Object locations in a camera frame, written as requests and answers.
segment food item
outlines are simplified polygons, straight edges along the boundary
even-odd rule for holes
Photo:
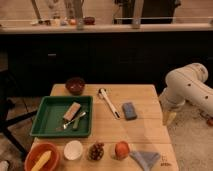
[[[116,158],[121,160],[129,155],[130,149],[129,145],[125,141],[120,141],[115,145],[115,155]]]
[[[73,104],[69,107],[67,112],[64,114],[63,118],[66,121],[71,121],[80,108],[81,108],[81,105],[79,103],[73,102]]]
[[[104,155],[104,143],[96,142],[89,148],[89,159],[91,160],[100,160]]]
[[[31,169],[31,171],[39,171],[50,159],[51,157],[51,151],[45,151],[41,157],[39,158],[39,160],[36,162],[36,164],[33,166],[33,168]]]

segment kitchen utensil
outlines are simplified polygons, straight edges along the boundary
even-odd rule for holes
[[[62,126],[60,127],[57,127],[56,128],[56,131],[63,131],[65,129],[67,129],[67,127],[74,121],[76,121],[77,119],[80,119],[81,117],[83,117],[84,115],[86,115],[87,112],[83,111],[82,113],[80,113],[79,115],[77,115],[73,120],[69,121],[69,122],[66,122],[64,123]]]
[[[99,91],[98,91],[98,94],[100,95],[100,97],[102,97],[107,102],[107,104],[109,105],[109,107],[110,107],[112,113],[114,114],[115,118],[120,119],[119,113],[117,112],[115,106],[112,104],[112,102],[109,100],[109,98],[106,94],[106,89],[100,88]]]

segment dark cabinet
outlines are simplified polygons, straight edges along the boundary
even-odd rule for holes
[[[154,84],[161,92],[170,70],[192,62],[207,67],[213,86],[212,31],[6,37],[1,46],[23,96],[49,95],[53,84],[73,76],[96,84]]]

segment white bowl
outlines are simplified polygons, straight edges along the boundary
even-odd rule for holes
[[[68,160],[76,160],[83,154],[83,146],[80,141],[74,140],[67,143],[64,147],[64,156]]]

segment grey towel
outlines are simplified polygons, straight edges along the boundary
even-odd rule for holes
[[[160,154],[157,152],[145,151],[131,151],[130,156],[138,162],[144,171],[150,171],[157,160],[160,158]]]

